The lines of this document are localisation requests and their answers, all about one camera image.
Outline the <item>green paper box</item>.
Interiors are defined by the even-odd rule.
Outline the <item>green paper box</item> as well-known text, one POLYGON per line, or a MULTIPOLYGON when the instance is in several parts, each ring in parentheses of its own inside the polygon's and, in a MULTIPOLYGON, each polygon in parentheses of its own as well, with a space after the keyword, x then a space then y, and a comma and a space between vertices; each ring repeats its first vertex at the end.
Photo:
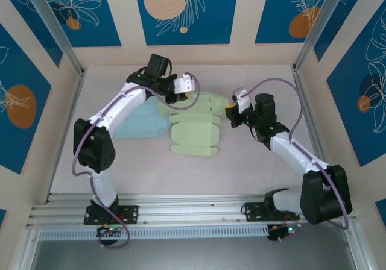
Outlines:
POLYGON ((171 124, 171 151, 175 154, 213 157, 217 154, 216 145, 220 140, 221 117, 228 106, 227 98, 211 92, 201 92, 197 103, 185 109, 196 100, 197 94, 190 93, 188 99, 175 103, 173 110, 158 101, 161 116, 167 117, 171 124))

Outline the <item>blue paper box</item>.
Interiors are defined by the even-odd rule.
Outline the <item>blue paper box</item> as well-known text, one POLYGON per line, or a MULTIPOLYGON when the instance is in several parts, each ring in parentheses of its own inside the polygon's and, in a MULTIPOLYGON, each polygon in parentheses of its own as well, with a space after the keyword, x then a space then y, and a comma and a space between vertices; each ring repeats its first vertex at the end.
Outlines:
POLYGON ((169 116, 161 116, 158 99, 151 97, 136 107, 115 131, 116 139, 143 139, 164 135, 170 128, 169 116))

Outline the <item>grey metal sheet panel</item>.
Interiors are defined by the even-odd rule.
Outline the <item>grey metal sheet panel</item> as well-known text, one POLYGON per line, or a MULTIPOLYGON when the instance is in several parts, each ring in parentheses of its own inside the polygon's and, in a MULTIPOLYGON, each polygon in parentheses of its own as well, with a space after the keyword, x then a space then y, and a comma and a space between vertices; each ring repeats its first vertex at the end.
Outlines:
POLYGON ((346 246, 261 238, 134 240, 117 250, 91 241, 41 242, 32 270, 356 270, 346 246))

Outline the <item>aluminium table side rail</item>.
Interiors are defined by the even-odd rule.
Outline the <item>aluminium table side rail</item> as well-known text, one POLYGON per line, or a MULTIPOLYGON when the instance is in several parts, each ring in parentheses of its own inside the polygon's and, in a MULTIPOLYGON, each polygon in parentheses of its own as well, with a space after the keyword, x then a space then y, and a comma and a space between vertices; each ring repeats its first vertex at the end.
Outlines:
POLYGON ((78 99, 79 99, 79 96, 80 96, 80 93, 82 90, 82 86, 84 84, 86 71, 87 71, 86 68, 81 69, 81 74, 79 75, 79 79, 77 82, 77 86, 75 88, 75 92, 71 96, 71 103, 69 104, 68 109, 65 111, 66 119, 65 119, 65 123, 64 123, 64 126, 62 128, 62 131, 60 132, 59 147, 58 147, 57 152, 53 158, 53 165, 51 166, 51 169, 50 169, 49 174, 48 174, 48 179, 44 184, 43 192, 40 196, 40 202, 42 204, 47 203, 49 195, 50 195, 50 191, 51 191, 51 187, 52 187, 52 184, 54 181, 55 173, 56 173, 57 168, 59 166, 60 157, 62 155, 63 148, 64 148, 64 145, 66 142, 66 138, 67 138, 67 135, 69 132, 69 128, 71 126, 71 120, 72 120, 72 117, 74 115, 74 111, 75 111, 76 106, 77 106, 77 102, 78 102, 78 99))
POLYGON ((329 161, 324 146, 321 142, 321 136, 318 132, 317 125, 314 120, 314 115, 312 113, 311 107, 309 105, 308 96, 306 94, 305 87, 302 83, 301 76, 299 72, 295 69, 295 66, 291 66, 291 71, 293 74, 294 83, 300 93, 303 102, 303 116, 305 120, 305 124, 308 130, 310 142, 312 145, 313 153, 320 160, 324 160, 326 162, 329 161))

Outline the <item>blue floral wall panel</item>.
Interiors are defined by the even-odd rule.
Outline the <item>blue floral wall panel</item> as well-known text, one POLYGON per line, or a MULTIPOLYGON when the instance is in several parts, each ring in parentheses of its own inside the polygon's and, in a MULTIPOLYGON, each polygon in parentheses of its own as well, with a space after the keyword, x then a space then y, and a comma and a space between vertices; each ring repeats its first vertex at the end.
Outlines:
POLYGON ((325 42, 323 36, 319 37, 315 46, 318 48, 323 47, 324 53, 321 54, 317 49, 314 50, 317 62, 328 63, 334 58, 340 60, 383 1, 384 0, 357 0, 349 11, 349 14, 343 17, 343 20, 331 17, 328 23, 335 25, 339 22, 340 25, 338 26, 338 31, 330 38, 330 41, 325 42))
POLYGON ((148 46, 227 45, 236 0, 137 0, 148 46))
POLYGON ((256 44, 303 42, 325 0, 266 0, 256 44))
POLYGON ((107 0, 46 0, 74 48, 121 46, 107 0))
POLYGON ((30 30, 50 56, 54 64, 59 67, 63 53, 47 29, 31 0, 10 0, 21 15, 30 30))
POLYGON ((372 16, 327 83, 359 165, 386 154, 386 7, 372 16))
POLYGON ((20 174, 51 85, 0 24, 0 165, 20 174))

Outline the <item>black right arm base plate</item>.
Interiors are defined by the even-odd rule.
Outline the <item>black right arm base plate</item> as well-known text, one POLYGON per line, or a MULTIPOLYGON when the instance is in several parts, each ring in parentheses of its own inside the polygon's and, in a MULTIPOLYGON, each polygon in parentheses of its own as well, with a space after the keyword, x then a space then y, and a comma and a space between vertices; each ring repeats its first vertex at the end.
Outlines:
POLYGON ((241 213, 245 215, 247 222, 270 222, 294 220, 298 221, 300 216, 288 211, 278 211, 274 207, 268 208, 262 202, 247 202, 241 207, 241 213))

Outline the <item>slanted aluminium frame post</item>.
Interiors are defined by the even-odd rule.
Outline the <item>slanted aluminium frame post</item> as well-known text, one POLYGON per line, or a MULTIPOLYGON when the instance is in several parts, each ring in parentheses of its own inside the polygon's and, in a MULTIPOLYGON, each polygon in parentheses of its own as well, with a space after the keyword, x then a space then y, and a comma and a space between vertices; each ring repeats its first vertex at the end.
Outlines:
POLYGON ((84 68, 82 67, 79 59, 75 55, 73 47, 67 38, 63 28, 59 24, 54 12, 48 4, 47 0, 30 0, 34 8, 38 12, 40 18, 44 22, 48 31, 54 38, 56 44, 59 46, 60 50, 67 58, 69 64, 72 66, 73 70, 77 75, 82 78, 84 73, 84 68))
POLYGON ((339 1, 340 0, 325 0, 321 6, 319 14, 317 15, 317 18, 311 27, 308 36, 303 42, 301 50, 293 64, 293 69, 296 74, 299 73, 300 69, 305 64, 305 61, 313 50, 339 1))

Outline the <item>aluminium mounting rail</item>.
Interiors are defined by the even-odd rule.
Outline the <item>aluminium mounting rail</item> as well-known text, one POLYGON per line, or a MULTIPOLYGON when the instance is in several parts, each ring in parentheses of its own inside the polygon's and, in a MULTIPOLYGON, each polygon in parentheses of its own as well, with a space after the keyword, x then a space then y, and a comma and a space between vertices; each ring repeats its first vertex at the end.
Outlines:
MULTIPOLYGON (((45 204, 32 206, 27 228, 82 227, 91 194, 53 194, 45 204)), ((138 227, 244 225, 245 203, 263 195, 146 195, 120 194, 119 203, 137 205, 138 227)))

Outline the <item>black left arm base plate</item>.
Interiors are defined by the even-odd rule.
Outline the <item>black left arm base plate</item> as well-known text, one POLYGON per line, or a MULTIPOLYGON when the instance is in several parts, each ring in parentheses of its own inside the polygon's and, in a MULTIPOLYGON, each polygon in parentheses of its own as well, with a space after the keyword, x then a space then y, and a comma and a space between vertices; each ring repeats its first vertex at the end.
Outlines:
MULTIPOLYGON (((118 205, 112 206, 110 210, 125 224, 136 224, 138 219, 137 205, 118 205)), ((117 224, 117 220, 104 208, 95 204, 86 208, 84 215, 84 225, 104 225, 106 223, 117 224)))

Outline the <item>aluminium frame leg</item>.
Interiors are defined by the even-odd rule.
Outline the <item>aluminium frame leg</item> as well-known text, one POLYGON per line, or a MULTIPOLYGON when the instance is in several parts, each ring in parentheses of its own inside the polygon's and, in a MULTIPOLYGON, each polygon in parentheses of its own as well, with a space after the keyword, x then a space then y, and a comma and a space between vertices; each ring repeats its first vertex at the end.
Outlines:
POLYGON ((350 222, 349 228, 344 231, 346 240, 355 265, 355 270, 373 270, 371 261, 368 259, 366 244, 361 239, 356 222, 350 222))
POLYGON ((31 270, 41 230, 37 228, 22 231, 21 239, 16 248, 11 270, 31 270))

